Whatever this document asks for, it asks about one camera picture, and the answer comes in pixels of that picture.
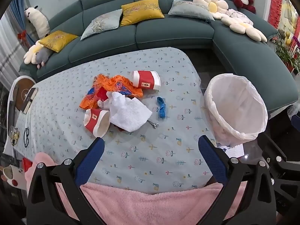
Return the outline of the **red white paper cup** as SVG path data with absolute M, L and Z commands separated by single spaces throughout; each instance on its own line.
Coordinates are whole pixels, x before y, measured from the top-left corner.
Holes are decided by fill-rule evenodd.
M 159 90 L 161 79 L 156 71 L 133 71 L 131 74 L 134 87 Z
M 96 138 L 102 138 L 110 126 L 110 112 L 102 109 L 87 109 L 83 125 Z

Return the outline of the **white paper towel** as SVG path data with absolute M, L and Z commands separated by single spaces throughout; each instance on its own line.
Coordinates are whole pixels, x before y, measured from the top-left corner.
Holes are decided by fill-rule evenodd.
M 119 92 L 108 92 L 110 122 L 127 131 L 141 128 L 151 117 L 152 111 L 136 97 L 130 99 Z

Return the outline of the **orange plastic snack wrapper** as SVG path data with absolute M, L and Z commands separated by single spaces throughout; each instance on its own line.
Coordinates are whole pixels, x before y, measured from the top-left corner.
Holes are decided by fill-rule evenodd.
M 79 107 L 84 110 L 98 108 L 98 100 L 102 102 L 107 100 L 108 92 L 119 92 L 130 98 L 143 97 L 142 89 L 133 86 L 133 83 L 128 78 L 121 75 L 109 78 L 108 76 L 99 74 L 95 76 L 93 86 L 87 92 Z

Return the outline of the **white glove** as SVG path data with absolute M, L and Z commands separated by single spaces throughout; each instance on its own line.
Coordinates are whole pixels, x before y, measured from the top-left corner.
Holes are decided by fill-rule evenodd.
M 112 98 L 108 98 L 104 101 L 98 100 L 97 104 L 100 109 L 109 110 L 112 103 Z

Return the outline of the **pink fluffy blanket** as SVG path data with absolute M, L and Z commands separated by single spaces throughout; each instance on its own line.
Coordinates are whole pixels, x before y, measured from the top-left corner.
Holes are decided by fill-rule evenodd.
M 146 194 L 87 182 L 80 191 L 107 224 L 197 224 L 222 187 L 213 183 L 186 191 Z

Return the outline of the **black eyeglasses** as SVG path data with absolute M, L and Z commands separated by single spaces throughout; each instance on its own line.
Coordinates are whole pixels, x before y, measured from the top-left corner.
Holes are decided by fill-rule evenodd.
M 24 147 L 27 148 L 29 145 L 29 127 L 26 127 L 23 134 Z

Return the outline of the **book on side table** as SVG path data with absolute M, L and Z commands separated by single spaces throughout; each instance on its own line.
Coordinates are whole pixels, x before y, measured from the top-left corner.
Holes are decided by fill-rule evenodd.
M 21 112 L 23 112 L 24 114 L 27 113 L 37 92 L 38 92 L 38 88 L 36 88 L 36 87 L 32 87 L 30 89 L 30 91 L 27 93 L 25 100 L 21 106 Z

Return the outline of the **metal bottle opener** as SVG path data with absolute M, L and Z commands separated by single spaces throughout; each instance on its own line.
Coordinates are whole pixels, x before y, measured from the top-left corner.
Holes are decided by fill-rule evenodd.
M 157 127 L 159 126 L 158 123 L 154 123 L 154 122 L 152 122 L 152 121 L 150 121 L 150 120 L 148 120 L 147 122 L 148 122 L 153 128 L 157 128 Z

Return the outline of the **daisy flower pillow upper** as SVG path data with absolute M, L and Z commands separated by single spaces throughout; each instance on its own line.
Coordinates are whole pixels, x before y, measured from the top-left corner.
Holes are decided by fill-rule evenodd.
M 193 0 L 193 2 L 207 7 L 214 19 L 221 20 L 223 17 L 229 17 L 226 14 L 229 5 L 225 0 Z

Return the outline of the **grey mouse plush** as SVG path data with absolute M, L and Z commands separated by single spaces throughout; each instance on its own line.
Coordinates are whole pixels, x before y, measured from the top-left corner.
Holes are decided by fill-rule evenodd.
M 46 62 L 54 53 L 53 50 L 48 49 L 47 47 L 42 47 L 37 53 L 35 57 L 35 62 L 37 64 L 37 68 L 40 69 L 41 67 L 45 66 Z

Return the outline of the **grey green cushion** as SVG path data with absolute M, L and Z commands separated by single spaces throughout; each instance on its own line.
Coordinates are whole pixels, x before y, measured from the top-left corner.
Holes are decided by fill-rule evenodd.
M 119 27 L 122 9 L 102 14 L 91 21 L 81 36 L 81 41 L 95 34 L 114 30 Z
M 194 3 L 192 1 L 173 0 L 168 15 L 214 21 L 213 15 L 207 5 Z

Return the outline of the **yellow cushion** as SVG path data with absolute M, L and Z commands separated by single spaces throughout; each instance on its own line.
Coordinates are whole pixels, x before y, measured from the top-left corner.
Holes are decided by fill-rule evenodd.
M 41 39 L 39 43 L 44 47 L 56 53 L 59 53 L 68 45 L 68 43 L 76 38 L 78 38 L 77 35 L 69 34 L 64 31 L 55 31 L 45 38 Z
M 159 0 L 140 0 L 121 6 L 123 18 L 121 26 L 129 26 L 149 19 L 164 18 Z

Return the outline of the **white alpaca plush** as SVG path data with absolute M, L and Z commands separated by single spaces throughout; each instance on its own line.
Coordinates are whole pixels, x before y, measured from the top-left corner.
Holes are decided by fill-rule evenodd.
M 40 39 L 46 37 L 50 33 L 50 26 L 46 16 L 38 10 L 38 6 L 29 7 L 24 10 L 28 21 L 35 27 Z

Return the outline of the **yellow cushion centre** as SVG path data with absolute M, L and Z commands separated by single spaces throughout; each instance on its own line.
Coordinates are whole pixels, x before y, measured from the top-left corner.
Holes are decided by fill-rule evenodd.
M 129 26 L 149 19 L 164 18 L 159 0 L 140 0 L 121 6 L 123 18 L 121 26 Z

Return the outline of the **grey green cushion left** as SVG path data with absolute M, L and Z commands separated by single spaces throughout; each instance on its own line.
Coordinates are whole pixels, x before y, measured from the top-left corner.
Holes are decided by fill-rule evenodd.
M 102 14 L 91 21 L 81 36 L 81 41 L 95 34 L 114 30 L 119 27 L 122 9 Z

